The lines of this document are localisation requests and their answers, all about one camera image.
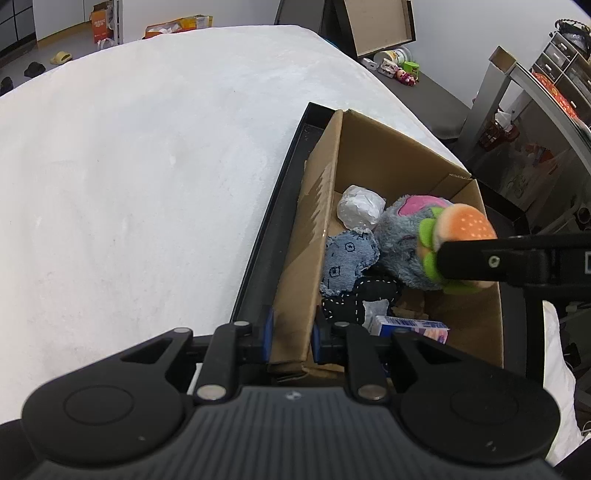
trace black plush toy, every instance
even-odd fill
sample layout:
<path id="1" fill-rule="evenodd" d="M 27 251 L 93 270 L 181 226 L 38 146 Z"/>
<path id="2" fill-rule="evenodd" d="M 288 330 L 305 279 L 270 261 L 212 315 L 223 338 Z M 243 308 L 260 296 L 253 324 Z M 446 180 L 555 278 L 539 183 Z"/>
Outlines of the black plush toy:
<path id="1" fill-rule="evenodd" d="M 329 323 L 349 322 L 363 325 L 365 308 L 363 301 L 387 299 L 390 308 L 402 293 L 402 284 L 377 269 L 370 268 L 355 281 L 353 290 L 332 297 L 322 298 L 322 311 Z"/>

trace gray plush toy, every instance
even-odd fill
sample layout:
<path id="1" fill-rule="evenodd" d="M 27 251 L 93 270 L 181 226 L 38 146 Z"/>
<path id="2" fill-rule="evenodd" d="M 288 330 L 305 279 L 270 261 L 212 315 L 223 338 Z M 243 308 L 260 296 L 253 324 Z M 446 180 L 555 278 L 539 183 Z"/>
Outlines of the gray plush toy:
<path id="1" fill-rule="evenodd" d="M 371 231 L 345 231 L 326 240 L 320 293 L 325 297 L 349 292 L 363 270 L 378 261 L 379 250 Z"/>
<path id="2" fill-rule="evenodd" d="M 430 195 L 405 195 L 388 207 L 374 229 L 379 246 L 379 263 L 394 277 L 411 288 L 441 290 L 441 285 L 426 275 L 417 256 L 419 225 L 435 218 L 433 208 L 452 205 L 449 200 Z"/>

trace black bag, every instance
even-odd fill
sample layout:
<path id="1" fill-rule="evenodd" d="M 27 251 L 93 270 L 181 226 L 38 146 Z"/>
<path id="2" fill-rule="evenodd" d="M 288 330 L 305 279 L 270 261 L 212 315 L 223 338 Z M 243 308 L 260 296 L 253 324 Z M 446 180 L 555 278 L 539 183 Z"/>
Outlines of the black bag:
<path id="1" fill-rule="evenodd" d="M 591 54 L 591 30 L 587 25 L 577 20 L 563 18 L 557 20 L 554 26 L 558 29 L 558 33 L 572 43 L 585 60 L 589 60 Z"/>

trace orange box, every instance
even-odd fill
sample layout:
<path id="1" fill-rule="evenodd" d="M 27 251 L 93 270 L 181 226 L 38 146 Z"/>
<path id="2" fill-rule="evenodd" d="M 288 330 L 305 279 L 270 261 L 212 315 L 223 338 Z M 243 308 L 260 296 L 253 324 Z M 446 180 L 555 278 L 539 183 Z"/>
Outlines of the orange box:
<path id="1" fill-rule="evenodd" d="M 144 38 L 152 38 L 156 35 L 161 35 L 162 33 L 179 33 L 191 30 L 201 30 L 202 28 L 209 28 L 212 25 L 213 17 L 211 15 L 192 15 L 190 17 L 172 20 L 172 22 L 148 25 Z"/>
<path id="2" fill-rule="evenodd" d="M 113 31 L 109 28 L 109 4 L 102 2 L 95 5 L 90 13 L 90 23 L 92 25 L 92 34 L 94 42 L 98 43 L 106 38 L 113 38 Z"/>

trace slipper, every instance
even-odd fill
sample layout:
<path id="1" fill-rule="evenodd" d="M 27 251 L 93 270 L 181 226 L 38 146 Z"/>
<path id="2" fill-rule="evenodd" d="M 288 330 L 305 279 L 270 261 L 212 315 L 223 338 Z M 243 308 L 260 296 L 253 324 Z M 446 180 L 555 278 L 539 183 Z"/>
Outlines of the slipper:
<path id="1" fill-rule="evenodd" d="M 35 78 L 45 71 L 45 67 L 39 62 L 32 61 L 31 64 L 25 70 L 25 77 L 30 79 Z"/>
<path id="2" fill-rule="evenodd" d="M 12 79 L 10 77 L 4 77 L 0 82 L 0 96 L 10 92 L 14 88 Z"/>
<path id="3" fill-rule="evenodd" d="M 65 62 L 72 60 L 72 54 L 66 51 L 59 51 L 56 55 L 49 61 L 52 65 L 63 65 Z"/>

